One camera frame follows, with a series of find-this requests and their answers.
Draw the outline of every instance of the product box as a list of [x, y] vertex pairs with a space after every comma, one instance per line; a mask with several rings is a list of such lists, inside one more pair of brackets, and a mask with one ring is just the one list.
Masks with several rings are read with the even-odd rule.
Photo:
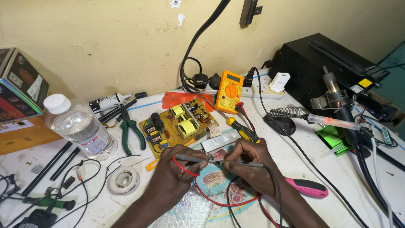
[[20, 49], [0, 48], [0, 125], [43, 115], [48, 91]]

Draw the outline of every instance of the hand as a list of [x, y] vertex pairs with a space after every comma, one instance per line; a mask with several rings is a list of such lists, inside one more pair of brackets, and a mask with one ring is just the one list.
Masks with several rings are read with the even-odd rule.
[[244, 160], [264, 164], [273, 170], [280, 183], [280, 187], [283, 183], [286, 183], [284, 176], [281, 174], [267, 150], [266, 141], [263, 138], [260, 140], [262, 144], [245, 139], [238, 139], [235, 148], [225, 159], [224, 167], [247, 181], [256, 191], [266, 194], [278, 201], [276, 182], [273, 175], [265, 168], [247, 167], [233, 162]]
[[[159, 164], [142, 198], [148, 199], [160, 214], [172, 209], [188, 192], [194, 176], [186, 174], [173, 161], [173, 155], [185, 154], [207, 160], [208, 155], [201, 151], [177, 144], [163, 150]], [[185, 166], [188, 161], [177, 160]], [[206, 162], [193, 164], [187, 170], [198, 173], [207, 166]]]

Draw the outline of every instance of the multimeter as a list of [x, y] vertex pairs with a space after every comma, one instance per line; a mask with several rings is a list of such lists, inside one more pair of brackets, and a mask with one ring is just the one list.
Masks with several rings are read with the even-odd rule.
[[218, 89], [215, 108], [236, 114], [235, 105], [239, 103], [242, 94], [243, 77], [235, 73], [224, 71], [221, 77], [220, 88]]

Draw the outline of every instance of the extension socket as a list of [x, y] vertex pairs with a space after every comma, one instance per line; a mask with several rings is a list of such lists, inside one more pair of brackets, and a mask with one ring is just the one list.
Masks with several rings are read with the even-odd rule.
[[[281, 91], [279, 93], [276, 93], [272, 91], [269, 87], [272, 79], [267, 76], [269, 73], [269, 68], [264, 68], [259, 70], [260, 74], [260, 84], [262, 86], [262, 98], [263, 99], [281, 99], [284, 97], [285, 92]], [[245, 77], [247, 73], [241, 74], [240, 76]], [[254, 76], [253, 76], [253, 82], [252, 82], [252, 87], [243, 87], [242, 88], [242, 97], [254, 97], [254, 98], [260, 98], [259, 96], [259, 82], [257, 80], [257, 73], [255, 71]], [[207, 84], [207, 87], [201, 91], [202, 94], [212, 94], [216, 95], [218, 93], [218, 90], [211, 89], [209, 85]]]

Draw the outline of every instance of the green-handled pliers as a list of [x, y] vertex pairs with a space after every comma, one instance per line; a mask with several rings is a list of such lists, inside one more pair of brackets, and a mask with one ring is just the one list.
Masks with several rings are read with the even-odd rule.
[[122, 128], [122, 147], [124, 148], [124, 151], [127, 155], [132, 155], [131, 151], [128, 148], [128, 133], [129, 133], [129, 128], [131, 128], [139, 137], [139, 140], [141, 141], [141, 150], [146, 149], [146, 141], [145, 137], [143, 136], [142, 132], [136, 127], [136, 121], [131, 120], [128, 114], [128, 111], [124, 107], [123, 104], [120, 104], [121, 106], [121, 115], [122, 115], [122, 124], [120, 127]]

